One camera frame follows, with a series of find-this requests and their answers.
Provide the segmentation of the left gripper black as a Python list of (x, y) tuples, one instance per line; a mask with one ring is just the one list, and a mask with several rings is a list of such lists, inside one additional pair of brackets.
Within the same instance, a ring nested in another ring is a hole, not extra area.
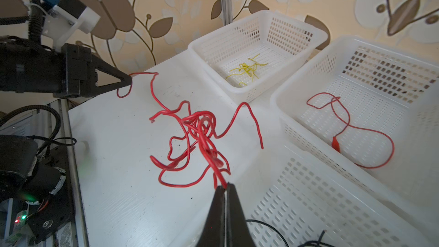
[(31, 40), (1, 37), (2, 91), (77, 98), (99, 96), (131, 84), (131, 76), (88, 48), (66, 43), (57, 53)]

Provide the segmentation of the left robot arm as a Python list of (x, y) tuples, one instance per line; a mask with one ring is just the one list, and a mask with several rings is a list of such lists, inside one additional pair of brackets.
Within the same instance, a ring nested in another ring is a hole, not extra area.
[[(100, 59), (89, 48), (68, 43), (77, 30), (91, 32), (99, 15), (80, 0), (29, 0), (1, 16), (1, 25), (28, 25), (28, 37), (1, 37), (1, 90), (50, 93), (56, 98), (91, 98), (131, 85), (131, 76)], [(62, 117), (46, 105), (23, 106), (1, 118), (1, 125), (31, 111), (55, 120), (47, 137), (1, 134), (1, 201), (17, 201), (6, 218), (2, 241), (15, 246), (29, 237), (39, 244), (74, 216), (72, 175), (67, 150), (73, 137), (61, 137)]]

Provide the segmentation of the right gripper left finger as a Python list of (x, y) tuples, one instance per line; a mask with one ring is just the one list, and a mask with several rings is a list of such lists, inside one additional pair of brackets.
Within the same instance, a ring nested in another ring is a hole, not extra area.
[(225, 189), (222, 186), (218, 186), (215, 190), (209, 213), (196, 247), (225, 246), (225, 217)]

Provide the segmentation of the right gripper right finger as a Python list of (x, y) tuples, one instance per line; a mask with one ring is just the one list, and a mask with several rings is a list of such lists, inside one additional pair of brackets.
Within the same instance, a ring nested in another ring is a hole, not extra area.
[(234, 184), (228, 183), (226, 189), (226, 246), (255, 247), (249, 232), (246, 218)]

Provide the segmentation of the red alligator clip lead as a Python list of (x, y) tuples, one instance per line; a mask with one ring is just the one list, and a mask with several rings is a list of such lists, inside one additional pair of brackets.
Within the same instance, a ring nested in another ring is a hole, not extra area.
[[(315, 99), (315, 98), (317, 98), (317, 97), (319, 97), (319, 96), (323, 96), (323, 95), (325, 95), (325, 96), (329, 96), (329, 97), (330, 97), (329, 102), (327, 102), (326, 104), (324, 104), (324, 105), (322, 105), (322, 106), (315, 106), (314, 104), (311, 103), (311, 101), (312, 101), (313, 99)], [(332, 147), (335, 151), (337, 151), (338, 153), (341, 153), (341, 146), (340, 146), (340, 143), (339, 143), (337, 137), (338, 137), (338, 136), (341, 136), (343, 133), (345, 133), (345, 131), (346, 131), (348, 128), (352, 128), (352, 129), (356, 129), (356, 130), (362, 130), (362, 131), (366, 131), (366, 132), (372, 132), (372, 133), (380, 134), (380, 135), (382, 135), (382, 136), (384, 136), (385, 138), (388, 139), (388, 141), (389, 141), (390, 144), (391, 144), (391, 153), (390, 153), (390, 155), (387, 157), (387, 159), (386, 159), (383, 163), (378, 164), (378, 165), (376, 165), (376, 166), (365, 166), (365, 165), (361, 165), (361, 164), (355, 163), (355, 165), (357, 165), (358, 167), (363, 168), (363, 169), (378, 169), (378, 168), (382, 168), (382, 167), (384, 167), (385, 165), (387, 165), (387, 164), (393, 159), (393, 156), (394, 156), (394, 153), (395, 153), (396, 147), (395, 147), (395, 144), (394, 144), (394, 141), (392, 140), (392, 138), (389, 137), (387, 134), (385, 134), (385, 133), (383, 133), (383, 132), (381, 132), (381, 131), (378, 131), (378, 130), (373, 130), (373, 129), (368, 129), (368, 128), (362, 128), (362, 127), (357, 127), (357, 126), (352, 125), (352, 124), (351, 124), (351, 114), (350, 114), (350, 112), (347, 110), (347, 108), (344, 106), (344, 104), (341, 102), (341, 97), (340, 97), (340, 96), (335, 96), (335, 95), (333, 95), (333, 94), (331, 94), (331, 93), (328, 93), (328, 92), (321, 92), (321, 93), (317, 93), (317, 94), (315, 94), (314, 96), (312, 96), (311, 98), (309, 98), (309, 99), (306, 101), (306, 104), (307, 104), (307, 106), (310, 106), (310, 107), (312, 107), (312, 108), (314, 108), (314, 109), (317, 109), (317, 110), (322, 110), (322, 109), (326, 108), (327, 106), (330, 106), (330, 108), (331, 108), (333, 114), (335, 115), (335, 117), (345, 125), (345, 126), (343, 127), (343, 129), (342, 129), (340, 132), (338, 132), (336, 135), (334, 135), (334, 136), (332, 137), (331, 147)], [(347, 115), (347, 118), (348, 118), (347, 120), (344, 120), (344, 119), (343, 119), (343, 118), (337, 113), (336, 108), (335, 108), (335, 104), (339, 104), (339, 106), (345, 111), (345, 113), (346, 113), (346, 115)]]

